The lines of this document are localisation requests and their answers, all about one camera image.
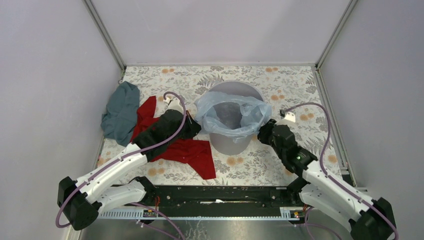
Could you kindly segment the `light blue plastic trash bag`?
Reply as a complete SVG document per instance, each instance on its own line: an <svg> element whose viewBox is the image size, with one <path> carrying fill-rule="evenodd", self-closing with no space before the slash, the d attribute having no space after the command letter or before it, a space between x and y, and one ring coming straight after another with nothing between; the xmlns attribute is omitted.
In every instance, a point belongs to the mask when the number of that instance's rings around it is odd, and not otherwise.
<svg viewBox="0 0 424 240"><path fill-rule="evenodd" d="M237 140L258 134L272 116L272 106L250 96L206 92L195 101L194 120L201 134L220 134Z"/></svg>

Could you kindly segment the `grey plastic trash bin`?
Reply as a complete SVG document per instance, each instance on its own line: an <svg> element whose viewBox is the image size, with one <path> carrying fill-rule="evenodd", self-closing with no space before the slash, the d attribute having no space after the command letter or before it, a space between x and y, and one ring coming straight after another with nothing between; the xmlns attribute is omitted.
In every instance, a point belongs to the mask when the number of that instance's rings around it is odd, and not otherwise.
<svg viewBox="0 0 424 240"><path fill-rule="evenodd" d="M221 92L229 95L239 95L244 97L253 97L263 101L262 93L254 86L242 81L223 81L211 87L207 92ZM236 142L225 135L210 133L210 143L219 153L224 155L238 155L242 153L249 145L254 135L242 137Z"/></svg>

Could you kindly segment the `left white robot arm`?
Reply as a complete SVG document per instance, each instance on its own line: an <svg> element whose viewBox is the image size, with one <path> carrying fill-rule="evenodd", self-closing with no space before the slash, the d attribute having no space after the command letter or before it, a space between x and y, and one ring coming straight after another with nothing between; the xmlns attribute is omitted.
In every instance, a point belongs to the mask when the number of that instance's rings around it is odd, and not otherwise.
<svg viewBox="0 0 424 240"><path fill-rule="evenodd" d="M139 181L119 187L114 187L114 182L165 153L177 140L192 139L200 131L201 126L187 111L166 110L106 164L77 179L63 178L58 184L56 227L72 226L78 231L91 225L102 212L136 202L152 204L154 190Z"/></svg>

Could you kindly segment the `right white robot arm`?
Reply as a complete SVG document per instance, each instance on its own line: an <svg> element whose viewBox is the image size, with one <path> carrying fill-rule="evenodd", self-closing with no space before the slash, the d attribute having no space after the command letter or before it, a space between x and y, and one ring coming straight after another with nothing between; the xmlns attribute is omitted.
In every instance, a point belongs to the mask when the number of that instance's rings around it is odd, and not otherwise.
<svg viewBox="0 0 424 240"><path fill-rule="evenodd" d="M304 203L321 211L345 227L354 240L399 238L391 204L382 197L375 200L339 179L297 143L287 125L271 119L260 128L257 138L272 147L284 167L297 175L286 193L291 205Z"/></svg>

